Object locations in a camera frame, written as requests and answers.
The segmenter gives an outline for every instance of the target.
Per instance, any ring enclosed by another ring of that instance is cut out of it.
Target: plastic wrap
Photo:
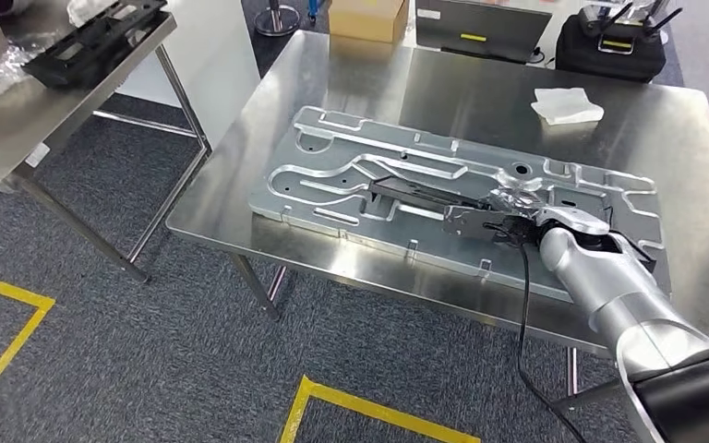
[[[17,39],[10,39],[6,51],[0,58],[0,95],[26,78],[29,74],[23,71],[22,66],[53,46],[65,34],[61,30],[25,34]]]
[[[547,204],[535,193],[500,186],[492,189],[485,200],[497,210],[503,210],[527,219],[533,218],[536,213]]]

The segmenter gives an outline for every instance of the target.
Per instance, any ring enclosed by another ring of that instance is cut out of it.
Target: white wall
[[[169,0],[178,28],[164,47],[215,148],[259,84],[240,0]],[[180,107],[155,55],[119,93]]]

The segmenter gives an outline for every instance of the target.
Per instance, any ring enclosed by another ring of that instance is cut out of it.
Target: cardboard box
[[[399,42],[406,31],[409,0],[332,0],[330,35]]]

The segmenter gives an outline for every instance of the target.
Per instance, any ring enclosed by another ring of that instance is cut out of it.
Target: laptop
[[[421,46],[524,64],[552,14],[476,1],[416,0],[416,17]]]

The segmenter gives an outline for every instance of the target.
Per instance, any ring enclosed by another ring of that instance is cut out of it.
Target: floor marking
[[[18,300],[19,302],[32,305],[37,308],[36,311],[34,311],[34,314],[31,316],[29,319],[29,322],[26,323],[26,326],[23,327],[23,329],[20,330],[18,333],[18,336],[15,337],[15,339],[9,343],[9,346],[6,347],[6,351],[1,354],[0,356],[0,376],[1,373],[4,372],[4,369],[6,369],[6,366],[9,365],[9,362],[12,361],[12,358],[15,356],[15,354],[18,353],[20,348],[23,346],[23,343],[26,342],[26,340],[29,338],[31,333],[39,326],[40,322],[44,318],[44,316],[47,314],[47,311],[50,310],[51,307],[53,307],[53,304],[55,303],[55,300],[49,297],[45,297],[43,295],[39,295],[36,293],[31,293],[29,291],[26,291],[25,289],[18,288],[17,286],[13,286],[8,283],[4,283],[0,281],[0,295],[3,295],[4,297],[11,298],[13,300]]]
[[[297,429],[300,427],[300,421],[303,420],[303,413],[306,411],[306,405],[310,398],[320,399],[355,411],[356,413],[376,418],[382,422],[408,429],[417,434],[435,438],[445,443],[480,442],[480,439],[477,437],[469,436],[454,429],[409,415],[408,413],[402,413],[376,404],[373,401],[363,400],[352,394],[320,385],[319,383],[311,381],[308,377],[303,376],[303,379],[300,381],[300,387],[297,389],[297,394],[294,396],[294,402],[292,403],[292,409],[289,411],[286,425],[284,425],[283,433],[279,440],[280,443],[294,442],[295,437],[297,437]]]

